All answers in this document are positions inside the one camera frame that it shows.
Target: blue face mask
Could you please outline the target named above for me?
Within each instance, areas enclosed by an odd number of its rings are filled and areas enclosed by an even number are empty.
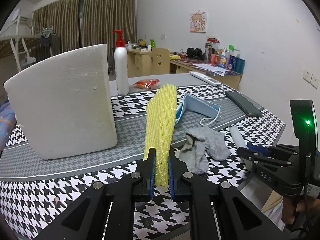
[[[184,93],[182,103],[177,107],[175,125],[179,122],[181,116],[183,115],[186,109],[189,111],[197,112],[199,114],[208,116],[201,119],[200,124],[202,126],[207,126],[212,124],[215,120],[217,120],[220,113],[220,106],[217,106],[213,103],[197,98],[189,93]],[[212,121],[207,124],[202,123],[203,120],[208,120],[208,119],[210,120],[212,119]]]

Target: curtain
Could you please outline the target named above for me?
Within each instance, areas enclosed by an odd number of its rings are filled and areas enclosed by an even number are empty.
[[[46,28],[53,26],[53,30],[60,38],[61,52],[78,49],[78,5],[79,0],[59,0],[48,4],[34,11],[32,25]],[[48,47],[42,48],[43,50],[35,52],[35,55],[41,57],[50,55]]]
[[[136,42],[137,27],[134,0],[84,0],[81,39],[84,47],[107,44],[112,55],[116,34],[123,30],[126,41]]]
[[[40,44],[31,49],[30,57],[35,57],[37,62],[51,57],[50,48],[43,47]]]

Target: paper sheet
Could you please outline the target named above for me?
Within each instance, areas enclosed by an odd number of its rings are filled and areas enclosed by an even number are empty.
[[[204,69],[204,70],[209,70],[212,71],[214,73],[217,73],[220,76],[224,76],[226,71],[229,71],[228,69],[224,69],[221,67],[214,67],[212,65],[209,64],[194,64],[195,66],[197,66],[198,68]]]

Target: wooden chair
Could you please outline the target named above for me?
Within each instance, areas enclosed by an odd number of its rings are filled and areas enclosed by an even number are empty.
[[[170,74],[170,51],[168,49],[152,48],[153,75]]]

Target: white roller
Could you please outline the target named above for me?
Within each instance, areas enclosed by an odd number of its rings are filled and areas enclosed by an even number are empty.
[[[231,136],[232,136],[232,139],[233,139],[233,141],[235,142],[237,148],[239,148],[239,147],[244,147],[244,148],[247,148],[247,149],[248,149],[248,147],[247,147],[247,145],[246,145],[246,143],[245,143],[245,141],[244,141],[244,139],[243,139],[243,137],[242,137],[242,135],[241,135],[241,133],[240,133],[240,131],[239,131],[239,129],[238,129],[237,126],[235,126],[235,125],[232,126],[232,127],[229,129],[229,131],[230,131],[230,134],[231,134]],[[243,158],[241,158],[241,159],[244,161],[245,167],[246,167],[248,170],[251,170],[251,169],[252,169],[252,162],[249,161],[249,160],[243,159]]]

